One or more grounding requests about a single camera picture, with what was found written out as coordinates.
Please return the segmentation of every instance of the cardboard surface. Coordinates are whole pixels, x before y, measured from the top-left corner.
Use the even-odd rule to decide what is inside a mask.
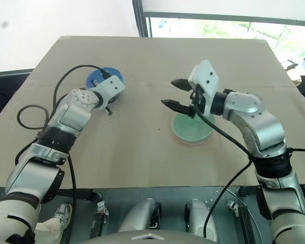
[[[15,155],[37,131],[21,128],[17,111],[28,104],[52,106],[55,84],[80,64],[115,67],[126,90],[111,104],[114,112],[93,112],[71,150],[77,187],[223,186],[246,163],[247,157],[231,142],[213,132],[200,145],[187,145],[172,132],[175,112],[160,99],[189,103],[189,93],[170,81],[187,78],[193,66],[209,59],[220,78],[220,90],[260,95],[282,122],[288,146],[305,148],[305,98],[293,85],[265,41],[216,39],[145,39],[61,37],[30,74],[0,114],[0,186],[13,169]],[[90,68],[68,76],[58,97],[83,87]],[[41,125],[41,110],[30,109],[22,120]],[[239,130],[216,116],[217,125],[243,143]],[[305,183],[305,153],[296,152],[292,165]],[[68,164],[62,188],[71,187]],[[257,184],[254,167],[234,185]]]

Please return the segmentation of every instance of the green bowl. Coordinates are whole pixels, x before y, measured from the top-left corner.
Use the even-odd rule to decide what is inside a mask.
[[[207,118],[215,124],[214,115]],[[190,118],[185,114],[179,113],[173,121],[173,132],[175,135],[187,143],[201,143],[212,133],[213,128],[207,125],[198,115]]]

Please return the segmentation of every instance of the black cable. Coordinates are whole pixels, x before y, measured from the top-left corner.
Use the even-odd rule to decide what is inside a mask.
[[[244,153],[246,153],[249,157],[251,156],[250,152],[242,145],[240,144],[237,140],[235,140],[233,137],[231,137],[230,135],[228,135],[226,132],[222,131],[218,126],[214,125],[213,123],[211,123],[207,118],[205,118],[202,113],[200,112],[199,108],[198,108],[198,104],[195,102],[193,103],[194,105],[194,110],[195,112],[199,115],[199,117],[207,124],[209,125],[211,128],[213,128],[215,131],[217,131],[219,134],[221,134],[222,136],[226,137],[228,140],[230,140],[231,142],[233,142],[236,146],[238,146],[240,149],[242,149],[244,151]]]
[[[53,108],[54,106],[56,105],[56,94],[57,94],[57,90],[58,88],[60,87],[62,81],[74,70],[76,69],[79,69],[79,68],[82,68],[82,67],[91,67],[91,68],[95,68],[95,69],[98,69],[102,72],[102,75],[103,75],[103,78],[104,79],[107,79],[108,77],[110,77],[111,75],[105,71],[104,69],[98,67],[98,66],[95,66],[95,65],[78,65],[78,66],[75,66],[73,68],[71,68],[67,73],[65,73],[61,79],[58,81],[58,83],[56,84],[55,86],[55,89],[54,89],[54,93],[53,93]]]
[[[221,134],[222,136],[224,136],[225,138],[227,138],[228,140],[230,140],[231,142],[233,142],[236,146],[238,146],[240,149],[242,149],[242,151],[244,151],[244,153],[246,153],[248,155],[248,157],[251,156],[250,152],[242,145],[240,144],[237,140],[235,140],[233,137],[231,137],[230,135],[228,135],[226,132],[224,132],[223,130],[221,130],[218,126],[214,125],[213,123],[211,123],[207,118],[205,118],[202,113],[199,110],[198,107],[198,103],[194,102],[194,110],[195,112],[198,114],[198,116],[207,124],[209,125],[211,128],[213,128],[215,131],[217,131],[219,134]],[[252,165],[252,161],[249,160],[249,163],[242,168],[237,174],[234,175],[234,177],[232,177],[229,182],[226,184],[226,186],[223,188],[223,190],[221,191],[221,193],[219,194],[219,196],[217,197],[217,199],[215,200],[215,202],[213,203],[207,218],[205,219],[204,222],[204,226],[203,226],[203,237],[206,238],[206,230],[207,230],[207,224],[208,221],[211,217],[212,212],[214,211],[216,205],[218,204],[219,200],[221,199],[221,197],[223,196],[223,194],[226,192],[227,188],[234,182],[234,180],[236,180],[237,177],[240,176],[240,174],[242,174],[247,168],[249,168]]]
[[[20,116],[21,116],[21,113],[27,109],[27,108],[40,108],[42,109],[44,112],[45,112],[45,123],[44,123],[44,126],[42,127],[29,127],[29,126],[26,126],[20,119]],[[40,105],[27,105],[25,107],[22,107],[18,113],[17,113],[17,122],[19,123],[20,126],[22,126],[23,128],[25,129],[28,129],[28,130],[40,130],[40,129],[43,129],[45,127],[45,125],[49,122],[49,112],[47,111],[46,108],[40,106]]]
[[[68,95],[68,94],[64,94],[62,97],[59,98],[59,100],[56,102],[56,105],[53,107],[52,109],[52,112],[50,114],[50,118],[49,118],[49,121],[50,119],[52,119],[53,115],[55,114],[56,112],[56,108],[59,106],[60,102],[62,101],[63,98],[65,98],[65,96]]]
[[[249,163],[245,165],[244,168],[242,168],[237,174],[235,174],[235,176],[233,178],[230,179],[230,181],[228,181],[228,183],[226,184],[226,186],[223,188],[223,190],[221,191],[221,193],[219,194],[219,196],[217,197],[217,199],[215,200],[215,202],[213,203],[207,218],[205,219],[204,222],[204,226],[203,226],[203,237],[206,238],[206,230],[207,230],[207,224],[208,221],[211,217],[212,212],[214,211],[217,203],[219,202],[220,198],[223,196],[223,194],[225,193],[225,191],[227,190],[227,188],[236,180],[237,177],[239,177],[246,169],[248,169],[250,166],[252,165],[252,161],[249,160]]]
[[[28,106],[25,106],[23,108],[21,108],[18,113],[17,113],[17,121],[18,123],[26,128],[26,129],[30,129],[30,130],[39,130],[39,129],[44,129],[47,125],[47,123],[50,121],[50,119],[53,117],[53,115],[55,114],[56,112],[56,108],[58,107],[59,103],[61,102],[61,100],[67,95],[63,95],[62,97],[59,98],[58,101],[56,101],[56,94],[57,94],[57,90],[59,88],[59,86],[61,85],[61,83],[63,82],[63,80],[74,70],[78,69],[78,68],[81,68],[81,67],[91,67],[91,68],[96,68],[98,70],[100,70],[102,72],[102,76],[104,79],[107,79],[109,77],[111,77],[111,75],[109,74],[108,71],[105,71],[104,69],[98,67],[98,66],[95,66],[95,65],[78,65],[78,66],[75,66],[73,68],[71,68],[67,73],[65,73],[61,79],[58,81],[58,83],[56,84],[55,88],[54,88],[54,93],[53,93],[53,107],[52,107],[52,112],[51,114],[49,115],[48,114],[48,111],[46,108],[42,107],[42,106],[39,106],[39,105],[28,105]],[[20,119],[20,115],[22,113],[22,111],[24,111],[26,108],[29,108],[29,107],[37,107],[37,108],[41,108],[45,111],[45,115],[46,115],[46,118],[45,118],[45,124],[43,127],[28,127],[28,126],[25,126],[22,122],[21,122],[21,119]],[[36,142],[38,139],[35,139],[33,140],[31,143],[29,143],[27,146],[25,146],[16,156],[15,158],[15,164],[18,164],[18,161],[19,161],[19,157],[31,146],[32,143]],[[66,244],[69,243],[70,241],[70,237],[71,237],[71,231],[72,231],[72,226],[73,226],[73,222],[74,222],[74,216],[75,216],[75,212],[76,212],[76,204],[77,204],[77,200],[76,200],[76,192],[77,192],[77,187],[76,187],[76,178],[75,178],[75,172],[74,172],[74,168],[73,168],[73,164],[72,164],[72,160],[71,160],[71,156],[70,154],[68,155],[68,162],[69,162],[69,167],[70,167],[70,174],[71,174],[71,180],[72,180],[72,192],[73,192],[73,208],[72,208],[72,214],[71,214],[71,217],[70,217],[70,223],[69,223],[69,231],[67,233],[67,237],[66,237]]]
[[[19,163],[19,158],[20,156],[33,144],[37,141],[38,139],[34,139],[33,141],[31,141],[29,144],[27,144],[22,150],[20,150],[19,153],[17,153],[16,157],[15,157],[15,165],[17,165]]]
[[[304,148],[292,148],[292,147],[289,147],[288,150],[292,153],[294,151],[305,151]]]
[[[72,213],[71,213],[71,217],[70,217],[69,230],[68,230],[68,233],[67,233],[67,237],[66,237],[66,242],[65,243],[69,243],[69,241],[70,241],[72,226],[73,226],[73,222],[74,222],[74,219],[75,219],[76,207],[77,207],[76,177],[75,177],[75,171],[73,169],[73,164],[72,164],[70,153],[68,155],[68,163],[69,163],[69,167],[70,167],[70,174],[71,174],[71,181],[72,181],[72,205],[73,206],[72,206]]]

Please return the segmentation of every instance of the blue disc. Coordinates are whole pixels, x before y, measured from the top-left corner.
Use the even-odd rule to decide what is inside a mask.
[[[120,73],[119,70],[112,68],[112,67],[103,67],[104,70],[108,71],[110,73],[110,75],[116,75],[120,81],[123,81],[123,76]],[[102,76],[102,72],[98,69],[92,71],[86,79],[86,88],[92,88],[95,87],[94,85],[94,81],[96,81],[98,84],[104,81],[104,78]]]

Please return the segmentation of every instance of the sneaker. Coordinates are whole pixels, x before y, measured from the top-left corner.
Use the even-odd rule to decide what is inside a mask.
[[[60,228],[66,229],[70,223],[72,212],[72,205],[69,203],[62,203],[60,207],[56,210],[53,218],[58,219],[60,222]]]

